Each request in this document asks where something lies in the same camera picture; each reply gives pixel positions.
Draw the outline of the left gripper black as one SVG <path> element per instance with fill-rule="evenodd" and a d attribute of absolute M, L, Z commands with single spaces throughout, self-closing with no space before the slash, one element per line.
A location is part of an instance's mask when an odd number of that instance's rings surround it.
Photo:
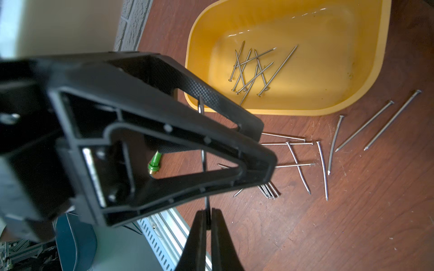
<path fill-rule="evenodd" d="M 75 206 L 83 222 L 111 226 L 75 194 L 69 145 L 47 97 L 56 71 L 110 64 L 108 57 L 44 57 L 1 61 L 1 221 L 15 238 L 48 241 L 53 221 Z"/>

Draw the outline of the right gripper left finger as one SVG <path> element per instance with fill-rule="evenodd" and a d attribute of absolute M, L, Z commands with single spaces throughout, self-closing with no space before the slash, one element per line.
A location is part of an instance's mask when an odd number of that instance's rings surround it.
<path fill-rule="evenodd" d="M 183 253 L 175 271 L 206 270 L 206 233 L 206 213 L 201 210 L 195 215 Z"/>

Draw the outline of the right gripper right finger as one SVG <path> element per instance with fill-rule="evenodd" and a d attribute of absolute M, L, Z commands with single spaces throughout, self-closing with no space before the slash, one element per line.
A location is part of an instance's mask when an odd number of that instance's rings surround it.
<path fill-rule="evenodd" d="M 214 271 L 243 271 L 232 242 L 223 213 L 213 208 L 211 211 L 211 259 Z"/>

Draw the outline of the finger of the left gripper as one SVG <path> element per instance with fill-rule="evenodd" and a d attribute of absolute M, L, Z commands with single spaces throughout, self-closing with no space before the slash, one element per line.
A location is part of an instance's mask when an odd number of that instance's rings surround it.
<path fill-rule="evenodd" d="M 143 81 L 52 82 L 75 194 L 111 226 L 220 193 L 264 184 L 277 158 L 259 141 Z M 201 150 L 208 170 L 203 172 Z M 160 170 L 148 164 L 159 151 Z"/>
<path fill-rule="evenodd" d="M 131 71 L 136 78 L 172 95 L 178 88 L 195 99 L 202 98 L 205 105 L 221 114 L 238 126 L 242 135 L 259 141 L 264 128 L 263 122 L 233 102 L 213 87 L 205 83 L 183 65 L 167 55 L 141 53 L 137 51 L 112 52 L 112 64 L 126 68 L 131 64 Z"/>

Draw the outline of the yellow plastic storage box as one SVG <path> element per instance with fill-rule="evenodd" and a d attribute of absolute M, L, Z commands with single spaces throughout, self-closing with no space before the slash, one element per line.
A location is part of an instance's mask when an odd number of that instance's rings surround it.
<path fill-rule="evenodd" d="M 332 114 L 376 81 L 391 5 L 218 1 L 194 22 L 185 66 L 253 114 Z"/>

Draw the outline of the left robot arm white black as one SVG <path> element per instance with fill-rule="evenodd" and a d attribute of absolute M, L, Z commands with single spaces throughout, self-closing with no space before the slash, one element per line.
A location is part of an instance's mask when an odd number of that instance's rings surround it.
<path fill-rule="evenodd" d="M 222 211 L 197 212 L 169 256 L 159 215 L 268 183 L 263 122 L 169 56 L 107 52 L 1 60 L 1 269 L 86 271 L 93 227 L 140 224 L 161 266 L 240 271 Z"/>

